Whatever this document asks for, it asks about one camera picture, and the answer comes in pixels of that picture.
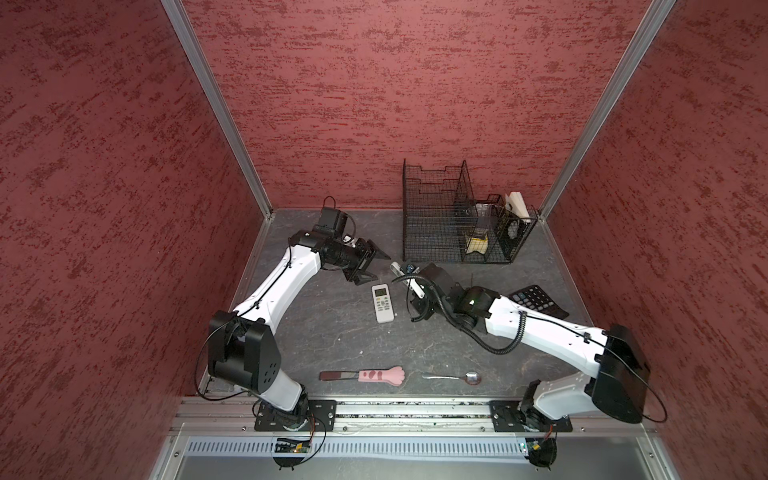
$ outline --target gray marble surface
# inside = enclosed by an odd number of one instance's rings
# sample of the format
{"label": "gray marble surface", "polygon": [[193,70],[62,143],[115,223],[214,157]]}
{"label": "gray marble surface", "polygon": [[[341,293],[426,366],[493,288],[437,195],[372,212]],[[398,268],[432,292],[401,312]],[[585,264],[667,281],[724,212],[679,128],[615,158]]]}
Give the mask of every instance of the gray marble surface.
{"label": "gray marble surface", "polygon": [[[351,210],[357,236],[373,240],[402,263],[402,212],[396,210]],[[287,239],[298,230],[311,230],[319,210],[278,210],[269,239],[259,259],[251,291],[263,282],[287,248]],[[351,232],[348,223],[347,232]],[[394,275],[390,260],[374,260],[369,271],[377,283]],[[464,287],[486,286],[508,294],[537,283],[564,310],[572,312],[568,295],[544,233],[536,227],[511,265],[439,264]],[[276,339],[283,355],[283,370],[304,384],[310,395],[404,395],[404,396],[521,396],[532,380],[551,380],[573,373],[568,364],[520,345],[511,353],[495,356],[466,335],[452,328],[441,316],[412,323],[406,312],[406,287],[390,285],[395,321],[379,325],[374,314],[371,285],[347,283],[341,272],[320,271],[304,286],[285,313]],[[493,346],[509,339],[480,336]],[[320,382],[321,370],[388,369],[400,365],[406,381],[400,386],[361,383],[355,380]],[[468,371],[482,375],[482,383],[469,386],[450,379],[427,380],[422,372],[460,376]]]}

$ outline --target metal corner post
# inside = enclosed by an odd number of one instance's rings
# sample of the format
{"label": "metal corner post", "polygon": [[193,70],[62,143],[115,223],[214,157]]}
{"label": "metal corner post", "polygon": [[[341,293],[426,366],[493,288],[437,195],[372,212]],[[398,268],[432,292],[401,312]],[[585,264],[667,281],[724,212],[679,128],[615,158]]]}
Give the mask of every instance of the metal corner post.
{"label": "metal corner post", "polygon": [[581,131],[581,135],[576,140],[576,144],[568,155],[562,170],[560,170],[558,178],[550,187],[544,203],[541,204],[541,215],[539,217],[542,220],[546,220],[549,214],[552,213],[552,209],[565,191],[568,181],[573,177],[581,160],[584,158],[587,150],[589,150],[590,145],[592,145],[592,141],[597,137],[603,123],[621,96],[621,92],[624,91],[624,88],[629,83],[632,74],[643,59],[645,52],[659,32],[667,15],[672,10],[675,1],[653,0],[648,10],[646,10],[629,45],[627,45],[627,50],[624,51],[624,55],[621,56],[621,60],[616,66],[610,81],[605,86],[598,104],[595,105],[592,115],[590,115],[587,123],[584,125],[584,130]]}
{"label": "metal corner post", "polygon": [[248,186],[253,192],[256,202],[259,204],[261,213],[264,215],[265,219],[270,218],[272,216],[272,205],[270,204],[270,200],[266,197],[266,191],[261,184],[256,168],[253,166],[253,162],[250,159],[243,138],[240,136],[240,132],[237,131],[237,126],[227,107],[227,102],[224,100],[219,85],[216,83],[214,73],[210,70],[210,66],[205,59],[203,49],[200,47],[200,42],[197,41],[197,36],[195,35],[190,19],[187,16],[187,11],[184,10],[181,0],[161,0],[161,2],[170,19],[170,23],[173,25],[176,35],[181,42],[181,46],[187,53],[187,58],[189,58],[189,61],[192,64],[192,69],[194,69],[194,72],[197,75],[197,80],[200,82],[205,95],[208,97],[210,107],[214,110],[219,125],[221,126],[221,130],[224,132],[224,136],[230,144],[232,153],[234,153],[237,163],[243,171]]}

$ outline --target black calculator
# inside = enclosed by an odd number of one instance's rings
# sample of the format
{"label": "black calculator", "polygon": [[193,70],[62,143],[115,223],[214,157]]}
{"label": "black calculator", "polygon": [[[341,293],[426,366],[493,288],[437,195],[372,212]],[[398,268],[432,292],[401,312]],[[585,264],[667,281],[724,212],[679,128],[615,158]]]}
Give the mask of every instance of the black calculator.
{"label": "black calculator", "polygon": [[530,285],[517,292],[510,293],[510,300],[531,310],[536,310],[554,318],[564,319],[570,313],[566,312],[549,297],[539,285]]}

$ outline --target robotic arm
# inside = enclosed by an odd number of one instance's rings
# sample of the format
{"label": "robotic arm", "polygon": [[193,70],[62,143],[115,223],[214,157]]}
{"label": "robotic arm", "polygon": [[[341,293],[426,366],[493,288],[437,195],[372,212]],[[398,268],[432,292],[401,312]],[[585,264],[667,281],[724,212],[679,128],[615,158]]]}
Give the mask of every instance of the robotic arm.
{"label": "robotic arm", "polygon": [[[377,280],[366,269],[373,258],[389,257],[370,240],[344,236],[347,215],[324,207],[319,223],[300,230],[275,269],[232,313],[217,312],[210,321],[208,372],[257,394],[284,412],[283,425],[296,428],[306,420],[308,398],[299,383],[281,368],[274,333],[304,284],[325,265],[342,270],[356,285]],[[623,422],[639,423],[650,369],[629,330],[609,332],[581,326],[512,302],[480,286],[462,288],[443,269],[430,263],[418,274],[395,279],[416,292],[419,318],[434,313],[467,334],[484,349],[505,354],[520,343],[573,365],[580,372],[528,386],[518,407],[518,421],[544,431],[565,415],[601,410]],[[485,344],[473,329],[485,321],[488,333],[513,339],[503,349]]]}

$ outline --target spoon handle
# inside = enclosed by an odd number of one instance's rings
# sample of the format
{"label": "spoon handle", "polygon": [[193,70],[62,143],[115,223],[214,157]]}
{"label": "spoon handle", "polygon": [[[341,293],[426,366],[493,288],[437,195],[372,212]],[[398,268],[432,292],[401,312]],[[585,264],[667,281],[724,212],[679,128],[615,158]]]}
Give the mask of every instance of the spoon handle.
{"label": "spoon handle", "polygon": [[457,376],[445,376],[445,375],[436,375],[435,373],[422,373],[423,379],[454,379],[454,380],[461,380]]}

